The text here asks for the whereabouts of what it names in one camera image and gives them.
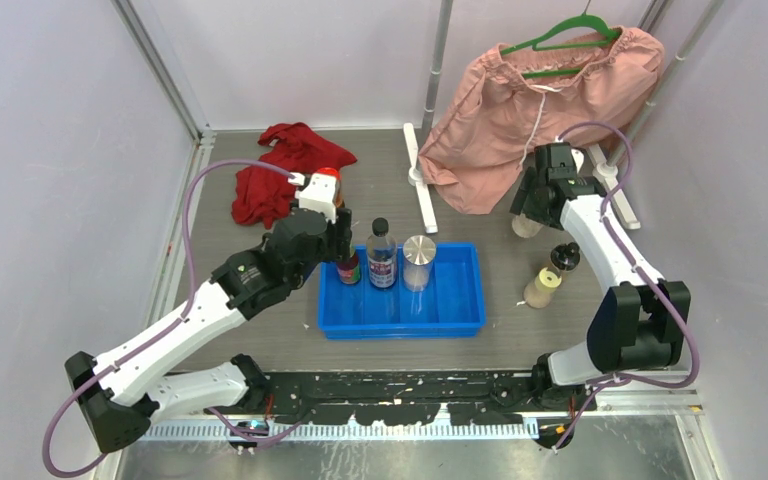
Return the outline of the black cap shaker bottle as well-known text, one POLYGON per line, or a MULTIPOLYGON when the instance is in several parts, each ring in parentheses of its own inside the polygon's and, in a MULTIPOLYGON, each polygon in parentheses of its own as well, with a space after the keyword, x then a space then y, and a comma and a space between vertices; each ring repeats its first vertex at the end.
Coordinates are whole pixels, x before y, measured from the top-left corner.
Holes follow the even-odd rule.
POLYGON ((536 236, 542 230, 543 225, 529 219, 525 214, 519 214, 513 217, 511 227, 517 236, 528 239, 536 236))

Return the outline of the yellow cap sauce bottle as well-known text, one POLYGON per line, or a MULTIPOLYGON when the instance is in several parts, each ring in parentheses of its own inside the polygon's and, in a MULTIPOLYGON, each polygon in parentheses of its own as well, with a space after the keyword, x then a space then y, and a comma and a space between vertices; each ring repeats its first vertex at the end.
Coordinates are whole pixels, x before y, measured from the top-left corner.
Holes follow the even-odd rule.
POLYGON ((340 281, 345 285, 355 285, 361 280, 359 256, 353 246, 349 249, 347 259, 336 263, 336 269, 340 281))

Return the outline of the clear bottle black cap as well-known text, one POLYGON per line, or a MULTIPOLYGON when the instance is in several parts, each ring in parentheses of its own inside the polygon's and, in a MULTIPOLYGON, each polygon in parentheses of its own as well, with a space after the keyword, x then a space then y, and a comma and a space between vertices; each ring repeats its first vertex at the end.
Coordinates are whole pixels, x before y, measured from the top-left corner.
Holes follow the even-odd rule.
POLYGON ((397 244, 387 219, 375 218, 371 228, 372 234, 366 241, 368 279, 374 287, 387 289, 394 285, 397 277, 397 244))

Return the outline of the silver lid grain jar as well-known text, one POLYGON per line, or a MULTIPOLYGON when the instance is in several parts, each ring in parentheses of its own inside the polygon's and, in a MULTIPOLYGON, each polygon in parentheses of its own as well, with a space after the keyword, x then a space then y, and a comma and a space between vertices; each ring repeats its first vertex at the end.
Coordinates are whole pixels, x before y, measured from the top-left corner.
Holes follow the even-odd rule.
POLYGON ((431 280, 436 243, 428 236, 414 235, 402 245, 404 286, 412 292, 424 290, 431 280))

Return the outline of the blue plastic divided bin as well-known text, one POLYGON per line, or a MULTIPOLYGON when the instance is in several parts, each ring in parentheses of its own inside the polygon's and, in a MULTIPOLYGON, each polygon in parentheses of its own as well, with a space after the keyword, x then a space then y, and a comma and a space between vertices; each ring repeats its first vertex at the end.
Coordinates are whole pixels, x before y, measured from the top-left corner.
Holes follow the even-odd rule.
POLYGON ((477 250, 442 243, 430 279, 418 292, 397 277, 380 289, 368 279, 366 247, 356 247, 360 279, 342 282, 334 263, 320 265, 317 325, 330 340, 473 337, 486 323, 477 250))

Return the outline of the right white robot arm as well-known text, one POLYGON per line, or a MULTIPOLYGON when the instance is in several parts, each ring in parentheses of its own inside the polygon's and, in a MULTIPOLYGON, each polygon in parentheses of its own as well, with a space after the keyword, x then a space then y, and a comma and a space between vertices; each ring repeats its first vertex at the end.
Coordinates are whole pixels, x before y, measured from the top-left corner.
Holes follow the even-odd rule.
POLYGON ((533 400, 556 409, 569 399, 571 387, 675 365, 691 296, 683 282, 665 280, 616 226, 605 188, 579 174, 570 144, 542 145, 534 154, 511 211, 573 239, 563 253, 552 253, 555 264, 544 277, 561 277, 564 256, 585 258, 603 292, 583 342, 542 355, 532 370, 533 400))

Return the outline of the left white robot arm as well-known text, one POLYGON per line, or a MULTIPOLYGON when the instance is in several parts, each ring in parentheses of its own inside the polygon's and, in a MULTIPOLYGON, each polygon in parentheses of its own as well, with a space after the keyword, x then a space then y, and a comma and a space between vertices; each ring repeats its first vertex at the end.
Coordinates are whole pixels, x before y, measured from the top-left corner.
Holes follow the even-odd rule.
POLYGON ((344 260, 352 212, 330 221, 294 208, 259 245, 231 255, 192 298, 124 344, 97 356, 79 351, 64 364, 99 450, 112 453, 170 416, 214 406, 260 410, 265 379, 253 363, 228 361, 190 374, 171 369, 214 338, 285 301, 321 263, 344 260))

